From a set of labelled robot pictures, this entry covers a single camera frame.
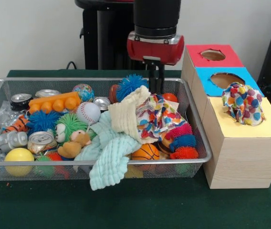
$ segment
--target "colorful polka dot fabric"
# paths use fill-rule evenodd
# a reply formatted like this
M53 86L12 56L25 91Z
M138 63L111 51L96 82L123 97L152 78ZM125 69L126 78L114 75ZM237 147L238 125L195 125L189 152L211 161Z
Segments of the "colorful polka dot fabric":
M248 85L231 83L222 93L222 102L229 108L228 114L239 123L255 126L265 120L262 95Z
M182 126L183 117L157 94L152 94L136 111L137 129L141 138L162 141L166 132Z

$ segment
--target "light blue towel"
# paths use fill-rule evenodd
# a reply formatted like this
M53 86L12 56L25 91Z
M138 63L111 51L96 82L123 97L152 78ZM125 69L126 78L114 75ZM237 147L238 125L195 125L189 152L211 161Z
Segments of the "light blue towel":
M90 128L97 136L75 160L96 160L89 174L92 190L120 183L127 172L129 158L126 155L138 150L141 144L125 133L115 132L108 111L102 113L99 122Z

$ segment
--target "black cable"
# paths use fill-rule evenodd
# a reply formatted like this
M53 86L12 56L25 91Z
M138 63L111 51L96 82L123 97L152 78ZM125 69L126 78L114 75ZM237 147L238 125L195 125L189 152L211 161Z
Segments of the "black cable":
M77 69L76 64L73 61L70 61L66 67L66 69L69 69L70 65L73 65L74 69Z

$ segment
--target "teddy bear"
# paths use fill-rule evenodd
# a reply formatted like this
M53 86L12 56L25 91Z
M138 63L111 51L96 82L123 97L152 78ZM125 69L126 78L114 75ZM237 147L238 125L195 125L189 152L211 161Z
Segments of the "teddy bear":
M65 142L63 146L58 148L58 154L65 158L75 158L81 149L91 144L91 139L88 133L83 130L74 131L71 134L70 142Z

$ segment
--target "box hole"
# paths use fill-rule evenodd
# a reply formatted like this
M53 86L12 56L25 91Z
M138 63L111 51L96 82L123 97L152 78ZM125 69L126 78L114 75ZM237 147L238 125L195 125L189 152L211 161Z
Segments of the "box hole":
M216 73L211 76L211 81L222 89L226 89L231 83L245 84L245 81L232 73Z
M207 49L201 52L200 55L209 61L223 61L226 58L225 54L214 49Z

